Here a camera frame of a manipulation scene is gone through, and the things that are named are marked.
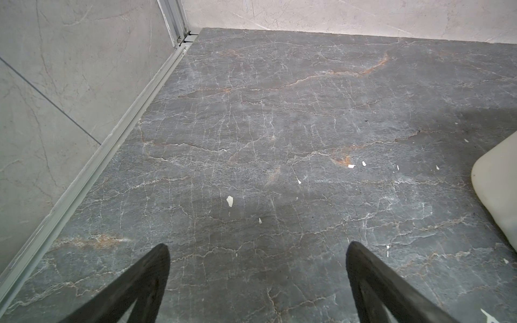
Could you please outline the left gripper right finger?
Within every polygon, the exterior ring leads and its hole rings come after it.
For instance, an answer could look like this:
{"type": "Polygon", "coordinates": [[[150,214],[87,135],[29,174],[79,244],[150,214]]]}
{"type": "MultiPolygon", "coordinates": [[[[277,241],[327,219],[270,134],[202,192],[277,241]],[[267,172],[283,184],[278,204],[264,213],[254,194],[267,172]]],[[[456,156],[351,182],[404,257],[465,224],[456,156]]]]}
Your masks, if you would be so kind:
{"type": "Polygon", "coordinates": [[[360,322],[456,322],[359,242],[351,242],[346,270],[360,322]]]}

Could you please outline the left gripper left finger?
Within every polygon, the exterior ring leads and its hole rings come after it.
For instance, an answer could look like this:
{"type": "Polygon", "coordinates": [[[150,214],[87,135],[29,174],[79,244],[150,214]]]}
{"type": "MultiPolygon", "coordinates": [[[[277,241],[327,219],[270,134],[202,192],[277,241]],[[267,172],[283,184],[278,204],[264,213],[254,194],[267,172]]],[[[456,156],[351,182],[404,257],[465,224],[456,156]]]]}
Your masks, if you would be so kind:
{"type": "Polygon", "coordinates": [[[155,322],[170,272],[170,252],[158,244],[62,322],[155,322]]]}

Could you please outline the white plastic bin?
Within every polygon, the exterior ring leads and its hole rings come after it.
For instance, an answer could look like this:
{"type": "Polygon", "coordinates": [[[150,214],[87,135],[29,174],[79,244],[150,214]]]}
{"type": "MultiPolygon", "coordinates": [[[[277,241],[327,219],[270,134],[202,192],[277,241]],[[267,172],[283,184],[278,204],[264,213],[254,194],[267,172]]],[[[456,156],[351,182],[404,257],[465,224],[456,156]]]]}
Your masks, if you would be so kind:
{"type": "Polygon", "coordinates": [[[473,188],[513,248],[516,248],[516,134],[481,156],[471,172],[473,188]]]}

